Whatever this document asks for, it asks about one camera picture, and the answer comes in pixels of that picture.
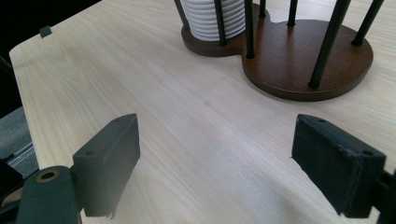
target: black metal rod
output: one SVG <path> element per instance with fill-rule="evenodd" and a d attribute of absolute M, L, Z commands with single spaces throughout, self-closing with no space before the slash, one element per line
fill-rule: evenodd
<path fill-rule="evenodd" d="M 264 18 L 266 15 L 265 15 L 265 0 L 260 0 L 260 14 L 259 14 L 259 17 L 260 18 Z"/>
<path fill-rule="evenodd" d="M 247 39 L 247 58 L 254 58 L 254 36 L 253 36 L 253 1 L 245 0 L 245 23 Z"/>
<path fill-rule="evenodd" d="M 297 11 L 298 0 L 290 1 L 289 21 L 288 26 L 294 26 L 296 24 L 296 11 Z"/>
<path fill-rule="evenodd" d="M 374 0 L 371 4 L 369 11 L 366 14 L 366 17 L 361 24 L 361 28 L 355 36 L 355 39 L 352 41 L 352 45 L 360 46 L 363 44 L 363 39 L 367 35 L 367 32 L 370 29 L 370 26 L 373 24 L 376 14 L 382 6 L 384 0 Z"/>
<path fill-rule="evenodd" d="M 180 3 L 180 0 L 175 0 L 175 5 L 178 11 L 178 15 L 181 18 L 181 21 L 183 22 L 183 27 L 187 30 L 190 29 L 189 21 L 187 20 L 186 14 L 184 13 L 183 6 Z"/>
<path fill-rule="evenodd" d="M 344 17 L 347 14 L 347 9 L 351 0 L 337 0 L 335 3 L 332 18 L 324 36 L 317 63 L 315 64 L 314 72 L 311 80 L 308 83 L 310 88 L 316 89 L 320 85 L 324 69 L 327 61 L 329 61 L 330 53 L 332 52 L 332 45 L 337 37 L 338 31 L 343 23 Z"/>
<path fill-rule="evenodd" d="M 14 70 L 12 65 L 9 64 L 3 57 L 0 56 L 0 68 L 10 77 L 15 79 Z"/>
<path fill-rule="evenodd" d="M 215 0 L 215 10 L 216 10 L 216 19 L 218 21 L 219 42 L 221 46 L 224 46 L 227 45 L 227 40 L 225 38 L 225 28 L 224 28 L 224 19 L 222 15 L 221 0 Z"/>

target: stacked white cups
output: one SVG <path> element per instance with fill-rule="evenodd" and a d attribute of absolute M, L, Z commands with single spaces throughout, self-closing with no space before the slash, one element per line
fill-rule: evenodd
<path fill-rule="evenodd" d="M 245 31 L 244 0 L 221 0 L 227 39 Z M 202 41 L 219 41 L 214 0 L 184 0 L 192 35 Z"/>

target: wooden base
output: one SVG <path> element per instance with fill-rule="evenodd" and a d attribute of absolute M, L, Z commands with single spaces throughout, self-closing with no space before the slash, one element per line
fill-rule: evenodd
<path fill-rule="evenodd" d="M 190 30 L 182 29 L 185 46 L 191 51 L 209 57 L 241 55 L 248 79 L 260 89 L 280 98 L 295 101 L 321 101 L 342 95 L 355 88 L 364 78 L 373 62 L 373 50 L 364 39 L 361 46 L 350 42 L 357 32 L 342 26 L 332 47 L 320 86 L 308 87 L 327 21 L 298 20 L 288 27 L 286 22 L 270 21 L 267 12 L 259 18 L 259 6 L 253 6 L 255 57 L 246 58 L 246 33 L 219 42 L 196 39 Z"/>

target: white cup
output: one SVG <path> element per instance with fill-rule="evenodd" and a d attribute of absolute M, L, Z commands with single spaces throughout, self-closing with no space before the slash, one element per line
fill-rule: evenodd
<path fill-rule="evenodd" d="M 221 0 L 227 39 L 245 31 L 244 0 Z M 214 0 L 184 0 L 184 10 L 191 34 L 202 41 L 219 41 L 219 28 Z"/>

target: wooden table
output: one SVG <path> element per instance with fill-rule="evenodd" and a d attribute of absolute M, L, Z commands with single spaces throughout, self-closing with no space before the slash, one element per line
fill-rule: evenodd
<path fill-rule="evenodd" d="M 359 29 L 371 1 L 352 1 Z M 285 21 L 290 1 L 268 1 Z M 299 1 L 297 19 L 328 20 L 333 0 Z M 72 155 L 112 119 L 136 113 L 141 159 L 116 217 L 84 223 L 375 223 L 339 217 L 290 158 L 297 114 L 334 123 L 396 164 L 396 2 L 367 35 L 366 79 L 317 103 L 275 98 L 245 77 L 241 59 L 188 51 L 171 0 L 104 0 L 10 52 L 41 168 Z"/>

